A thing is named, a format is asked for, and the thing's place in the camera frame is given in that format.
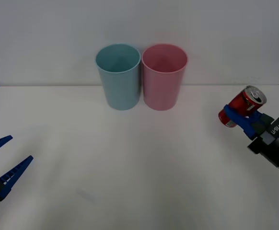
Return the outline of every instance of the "white backdrop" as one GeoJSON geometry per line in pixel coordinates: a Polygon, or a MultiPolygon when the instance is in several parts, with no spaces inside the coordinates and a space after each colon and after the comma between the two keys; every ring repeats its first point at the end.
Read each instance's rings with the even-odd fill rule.
{"type": "Polygon", "coordinates": [[[100,84],[115,42],[181,46],[184,84],[279,84],[279,0],[0,0],[0,85],[100,84]]]}

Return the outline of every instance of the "red can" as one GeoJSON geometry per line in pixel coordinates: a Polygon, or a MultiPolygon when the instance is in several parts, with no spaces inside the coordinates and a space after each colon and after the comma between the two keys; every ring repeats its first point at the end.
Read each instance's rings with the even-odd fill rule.
{"type": "MultiPolygon", "coordinates": [[[[266,96],[257,87],[246,86],[233,100],[228,104],[231,109],[234,109],[242,116],[249,116],[258,108],[266,103],[266,96]]],[[[227,127],[235,127],[236,123],[229,119],[224,109],[218,113],[221,122],[227,127]]]]}

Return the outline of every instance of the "white table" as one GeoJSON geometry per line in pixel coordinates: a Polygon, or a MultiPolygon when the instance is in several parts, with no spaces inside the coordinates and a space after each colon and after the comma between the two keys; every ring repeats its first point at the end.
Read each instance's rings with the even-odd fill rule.
{"type": "MultiPolygon", "coordinates": [[[[0,230],[279,230],[279,170],[218,112],[242,86],[184,86],[177,105],[111,109],[100,86],[0,87],[0,230]]],[[[279,116],[279,86],[259,86],[279,116]]]]}

